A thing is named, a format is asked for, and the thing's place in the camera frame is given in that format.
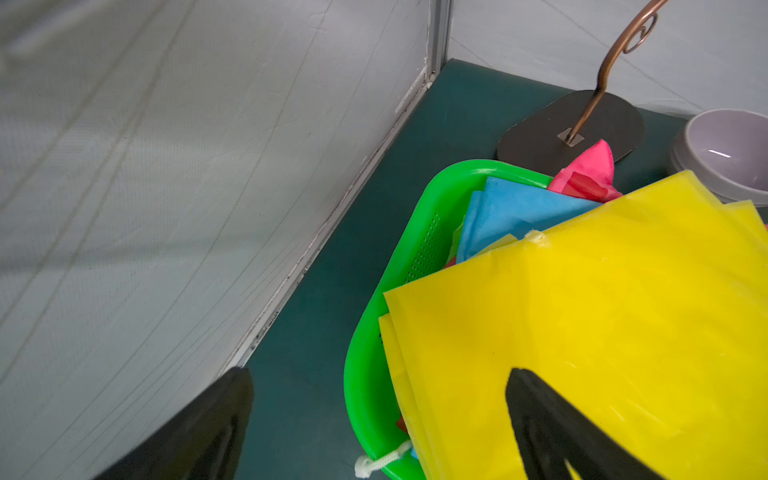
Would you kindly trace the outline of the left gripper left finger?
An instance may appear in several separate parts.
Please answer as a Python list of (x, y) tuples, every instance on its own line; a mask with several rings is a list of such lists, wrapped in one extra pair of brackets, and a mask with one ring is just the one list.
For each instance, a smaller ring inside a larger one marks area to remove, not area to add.
[(254, 398), (247, 369), (229, 369), (99, 479), (232, 479)]

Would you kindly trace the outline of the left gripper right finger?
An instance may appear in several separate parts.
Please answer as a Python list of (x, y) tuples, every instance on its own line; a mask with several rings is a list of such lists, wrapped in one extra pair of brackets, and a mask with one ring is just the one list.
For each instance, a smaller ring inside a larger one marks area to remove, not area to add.
[(549, 384), (514, 368), (505, 398), (529, 479), (658, 479)]

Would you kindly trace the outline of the yellow raincoat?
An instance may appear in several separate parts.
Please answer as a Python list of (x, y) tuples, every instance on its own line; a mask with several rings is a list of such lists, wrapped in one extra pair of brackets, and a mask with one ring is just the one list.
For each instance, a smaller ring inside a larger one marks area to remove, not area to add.
[(429, 479), (520, 479), (505, 389), (534, 372), (669, 479), (767, 475), (767, 229), (681, 172), (385, 295)]

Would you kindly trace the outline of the blue raincoat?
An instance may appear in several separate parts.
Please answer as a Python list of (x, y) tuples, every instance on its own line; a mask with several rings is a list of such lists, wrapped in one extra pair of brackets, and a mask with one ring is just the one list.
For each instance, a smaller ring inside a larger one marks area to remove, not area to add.
[(489, 177), (484, 189), (470, 197), (456, 261), (472, 258), (507, 235), (521, 239), (532, 230), (546, 230), (599, 206), (598, 202)]

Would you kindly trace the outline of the pink bunny raincoat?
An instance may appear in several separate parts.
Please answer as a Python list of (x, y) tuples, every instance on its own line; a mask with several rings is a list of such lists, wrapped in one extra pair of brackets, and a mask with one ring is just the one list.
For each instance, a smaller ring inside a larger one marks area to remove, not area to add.
[(615, 162), (609, 144), (600, 140), (562, 169), (550, 182), (548, 191), (599, 203), (618, 199), (614, 187)]

